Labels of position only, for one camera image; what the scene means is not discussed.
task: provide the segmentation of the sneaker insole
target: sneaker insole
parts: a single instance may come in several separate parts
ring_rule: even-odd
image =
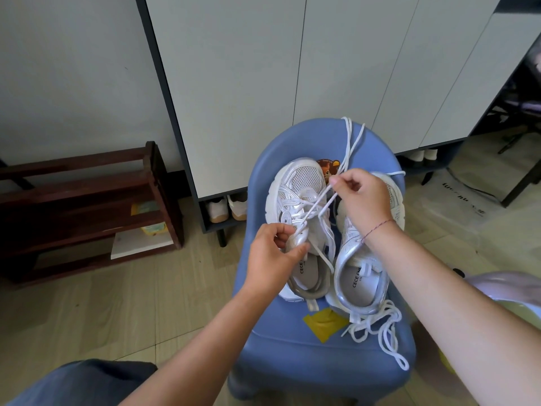
[[[355,266],[345,266],[342,269],[340,283],[346,299],[355,306],[368,306],[374,300],[378,288],[379,273],[372,271],[370,276],[359,276],[360,269]]]
[[[293,278],[304,290],[310,289],[318,282],[318,258],[311,253],[307,260],[301,260],[293,269]]]

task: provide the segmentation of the cabinet door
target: cabinet door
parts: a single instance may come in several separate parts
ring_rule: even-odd
[[[541,32],[541,14],[494,14],[422,146],[470,135]]]
[[[419,0],[374,122],[394,152],[418,148],[499,0]]]
[[[147,0],[198,197],[292,125],[306,0]]]
[[[307,0],[295,123],[348,116],[371,127],[417,0]]]

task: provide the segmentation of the yellow tag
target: yellow tag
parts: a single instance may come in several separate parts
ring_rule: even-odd
[[[332,334],[349,324],[348,319],[342,318],[330,307],[326,307],[313,315],[306,315],[302,320],[305,321],[321,343],[327,342]]]

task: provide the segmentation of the left hand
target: left hand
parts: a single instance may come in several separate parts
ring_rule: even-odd
[[[286,224],[263,224],[250,246],[248,272],[243,288],[274,299],[293,272],[293,267],[310,249],[309,243],[284,253],[286,241],[295,227]]]

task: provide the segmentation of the chair seat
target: chair seat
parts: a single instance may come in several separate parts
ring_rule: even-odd
[[[354,124],[354,138],[359,130],[360,125]],[[246,237],[234,293],[246,278],[249,246],[265,223],[265,201],[276,173],[288,162],[303,156],[342,161],[346,139],[343,120],[320,118],[292,126],[261,154],[248,184]],[[388,146],[369,129],[365,129],[349,165],[384,173],[400,170]],[[403,192],[403,177],[393,179]],[[388,294],[405,315],[405,303],[392,284]],[[320,309],[328,307],[324,298],[318,299],[318,305]],[[356,343],[349,334],[341,337],[342,330],[321,343],[302,320],[307,314],[305,302],[286,302],[280,297],[273,300],[253,328],[230,375],[229,388],[235,397],[247,398],[259,389],[270,388],[324,392],[370,404],[409,379],[409,371],[403,371],[392,356],[381,350],[376,335]],[[416,348],[407,320],[396,324],[396,335],[399,352],[413,367]]]

